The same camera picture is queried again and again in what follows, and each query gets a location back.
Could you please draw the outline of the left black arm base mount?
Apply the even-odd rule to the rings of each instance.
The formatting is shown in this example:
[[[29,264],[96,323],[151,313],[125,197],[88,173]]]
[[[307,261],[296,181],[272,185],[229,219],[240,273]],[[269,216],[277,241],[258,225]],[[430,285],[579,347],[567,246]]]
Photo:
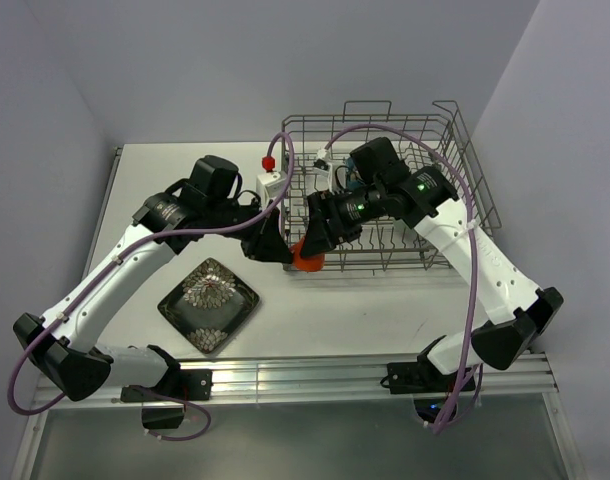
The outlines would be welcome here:
[[[188,402],[209,400],[211,387],[211,370],[180,369],[167,375],[154,387],[123,387],[119,399],[121,403],[175,403],[175,406],[141,408],[141,423],[144,428],[156,432],[175,430],[186,419]]]

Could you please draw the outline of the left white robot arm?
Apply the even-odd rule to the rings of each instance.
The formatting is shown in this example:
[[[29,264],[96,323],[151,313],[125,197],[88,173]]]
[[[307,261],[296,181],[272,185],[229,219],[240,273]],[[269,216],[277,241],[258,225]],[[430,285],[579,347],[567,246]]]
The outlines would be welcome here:
[[[99,344],[106,326],[157,270],[206,235],[240,241],[244,255],[289,264],[278,227],[278,205],[291,175],[275,191],[239,202],[238,167],[207,155],[191,175],[147,198],[113,250],[66,297],[36,316],[23,314],[13,330],[30,360],[62,396],[83,400],[103,386],[140,386],[168,399],[180,386],[180,364],[156,345],[113,350]]]

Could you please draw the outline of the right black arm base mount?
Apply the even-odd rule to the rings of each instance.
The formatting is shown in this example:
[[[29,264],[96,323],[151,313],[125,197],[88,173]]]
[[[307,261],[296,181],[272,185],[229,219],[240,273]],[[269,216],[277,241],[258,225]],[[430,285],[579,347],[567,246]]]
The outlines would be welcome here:
[[[415,404],[421,423],[434,425],[455,392],[456,381],[456,373],[442,374],[423,353],[415,361],[388,363],[380,386],[391,395],[435,395],[434,399],[422,399]]]

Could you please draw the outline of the small orange cup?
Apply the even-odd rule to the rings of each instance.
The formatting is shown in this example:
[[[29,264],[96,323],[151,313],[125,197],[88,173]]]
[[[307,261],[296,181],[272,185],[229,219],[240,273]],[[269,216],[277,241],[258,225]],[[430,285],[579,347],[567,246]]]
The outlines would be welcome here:
[[[325,265],[325,255],[317,254],[311,257],[303,257],[301,255],[302,246],[303,242],[299,241],[290,247],[290,251],[293,254],[292,266],[298,271],[307,273],[321,271]]]

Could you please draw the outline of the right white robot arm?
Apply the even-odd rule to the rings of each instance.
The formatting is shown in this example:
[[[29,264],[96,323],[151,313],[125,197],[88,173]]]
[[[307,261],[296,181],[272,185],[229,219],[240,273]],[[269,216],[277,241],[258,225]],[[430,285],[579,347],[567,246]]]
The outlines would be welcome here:
[[[418,378],[437,390],[452,374],[484,364],[506,370],[546,330],[563,304],[554,287],[525,276],[475,222],[471,199],[436,167],[412,171],[391,141],[376,138],[350,154],[363,182],[353,190],[308,195],[309,221],[300,248],[308,259],[357,240],[364,224],[399,220],[443,255],[470,287],[468,309],[482,306],[460,334],[435,340],[418,357]]]

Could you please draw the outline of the blue patterned bowl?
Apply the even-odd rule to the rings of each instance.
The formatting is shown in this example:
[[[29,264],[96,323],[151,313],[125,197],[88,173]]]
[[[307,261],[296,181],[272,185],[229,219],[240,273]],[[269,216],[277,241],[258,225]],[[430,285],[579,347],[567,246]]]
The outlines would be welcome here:
[[[365,185],[351,157],[345,160],[345,167],[345,187],[347,190],[353,191]]]

